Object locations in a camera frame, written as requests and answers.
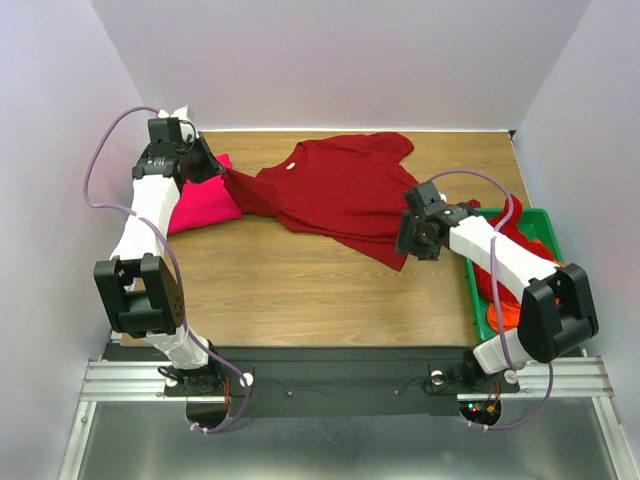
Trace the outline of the dark red t-shirt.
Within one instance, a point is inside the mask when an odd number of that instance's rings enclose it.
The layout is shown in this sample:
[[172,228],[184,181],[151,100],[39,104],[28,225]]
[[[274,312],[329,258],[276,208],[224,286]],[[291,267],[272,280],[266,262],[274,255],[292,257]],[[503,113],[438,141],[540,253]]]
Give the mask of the dark red t-shirt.
[[282,163],[223,183],[244,214],[274,217],[294,233],[330,237],[399,271],[404,193],[416,179],[402,166],[413,143],[395,132],[340,135],[296,144]]

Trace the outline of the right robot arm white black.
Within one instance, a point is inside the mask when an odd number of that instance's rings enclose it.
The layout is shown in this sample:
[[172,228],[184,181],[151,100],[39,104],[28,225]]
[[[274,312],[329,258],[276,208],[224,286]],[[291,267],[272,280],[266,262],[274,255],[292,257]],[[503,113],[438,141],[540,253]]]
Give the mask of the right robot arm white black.
[[469,205],[447,204],[431,182],[411,188],[404,200],[398,253],[431,260],[447,248],[489,273],[520,304],[515,328],[465,353],[460,378],[466,387],[482,390],[496,374],[529,361],[549,364],[598,333],[589,278],[580,266],[560,266],[526,250]]

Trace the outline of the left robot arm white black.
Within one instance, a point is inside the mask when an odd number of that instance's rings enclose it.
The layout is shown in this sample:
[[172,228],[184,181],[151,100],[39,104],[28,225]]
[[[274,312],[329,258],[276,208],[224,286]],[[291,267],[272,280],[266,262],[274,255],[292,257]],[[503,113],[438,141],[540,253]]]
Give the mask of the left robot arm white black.
[[213,345],[186,319],[181,277],[167,242],[169,223],[185,184],[224,172],[186,111],[157,113],[149,142],[132,168],[133,200],[115,249],[93,276],[113,331],[142,340],[169,365],[159,368],[168,396],[214,396],[224,374]]

